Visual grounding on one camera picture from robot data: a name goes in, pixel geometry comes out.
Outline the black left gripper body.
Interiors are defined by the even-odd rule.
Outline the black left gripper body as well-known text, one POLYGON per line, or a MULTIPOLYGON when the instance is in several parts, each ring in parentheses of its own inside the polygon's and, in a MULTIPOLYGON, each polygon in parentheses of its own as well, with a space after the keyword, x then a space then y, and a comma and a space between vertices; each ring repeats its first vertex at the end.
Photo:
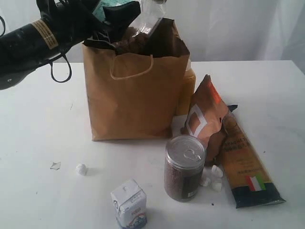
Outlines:
POLYGON ((47 25, 58 45, 49 48, 47 42, 40 37, 35 44, 35 51, 68 50, 94 33, 110 32, 110 23, 101 22, 93 14, 99 3, 98 0, 60 0, 57 3, 53 0, 36 1, 41 15, 40 21, 47 25))

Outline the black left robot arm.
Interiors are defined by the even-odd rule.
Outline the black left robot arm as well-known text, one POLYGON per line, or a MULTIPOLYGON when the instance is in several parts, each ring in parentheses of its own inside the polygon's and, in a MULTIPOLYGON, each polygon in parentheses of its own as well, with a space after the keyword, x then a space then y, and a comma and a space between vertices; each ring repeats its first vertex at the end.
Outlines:
POLYGON ((53 65, 89 38, 117 42, 140 15, 138 1, 38 0, 41 18, 0 36, 0 88, 19 84, 36 69, 53 65))

